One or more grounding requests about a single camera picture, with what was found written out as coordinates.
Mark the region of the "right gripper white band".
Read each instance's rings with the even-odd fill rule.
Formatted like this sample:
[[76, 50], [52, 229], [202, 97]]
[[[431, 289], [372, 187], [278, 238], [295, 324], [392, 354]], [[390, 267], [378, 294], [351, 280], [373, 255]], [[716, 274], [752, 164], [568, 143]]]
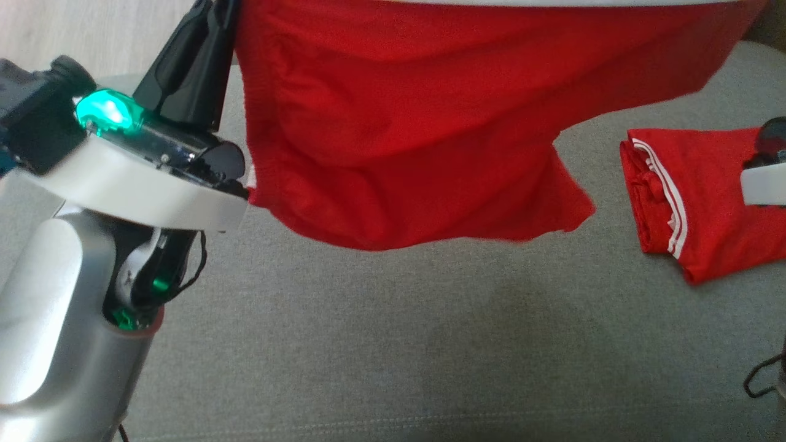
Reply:
[[786, 207], [786, 117], [764, 123], [754, 148], [741, 174], [744, 203]]

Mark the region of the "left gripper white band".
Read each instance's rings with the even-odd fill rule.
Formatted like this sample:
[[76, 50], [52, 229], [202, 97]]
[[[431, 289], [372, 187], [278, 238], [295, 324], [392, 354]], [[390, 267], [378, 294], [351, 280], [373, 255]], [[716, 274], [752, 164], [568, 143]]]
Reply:
[[104, 305], [121, 330], [143, 330], [199, 278], [206, 232], [233, 230], [248, 207], [243, 151], [219, 129], [241, 0], [195, 0], [133, 98], [100, 89], [76, 104], [87, 138], [47, 174], [23, 176], [86, 209], [151, 229], [119, 269]]

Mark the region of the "red garment with white stripes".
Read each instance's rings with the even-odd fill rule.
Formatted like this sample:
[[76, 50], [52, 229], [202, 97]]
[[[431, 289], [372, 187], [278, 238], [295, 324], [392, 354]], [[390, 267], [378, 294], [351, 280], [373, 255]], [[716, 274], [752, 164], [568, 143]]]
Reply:
[[620, 144], [640, 248], [699, 285], [786, 260], [786, 209], [746, 205], [739, 176], [758, 128], [636, 128]]

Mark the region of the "red garment with white hem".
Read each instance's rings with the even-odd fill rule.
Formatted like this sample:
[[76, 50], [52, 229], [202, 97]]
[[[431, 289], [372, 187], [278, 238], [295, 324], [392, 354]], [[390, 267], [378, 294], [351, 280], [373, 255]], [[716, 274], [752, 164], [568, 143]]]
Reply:
[[553, 143], [702, 89], [768, 0], [243, 0], [252, 204], [334, 246], [570, 232]]

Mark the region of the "large grey sofa seat cushion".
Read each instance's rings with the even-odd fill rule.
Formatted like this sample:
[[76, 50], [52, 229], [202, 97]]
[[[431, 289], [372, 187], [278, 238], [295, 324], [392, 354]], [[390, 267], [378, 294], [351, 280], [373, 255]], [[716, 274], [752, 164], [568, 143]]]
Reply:
[[782, 347], [786, 263], [691, 287], [640, 251], [618, 146], [631, 128], [786, 115], [786, 54], [743, 42], [702, 92], [565, 131], [597, 210], [570, 234], [366, 254], [262, 210], [211, 235], [166, 308], [131, 442], [781, 442], [745, 375]]

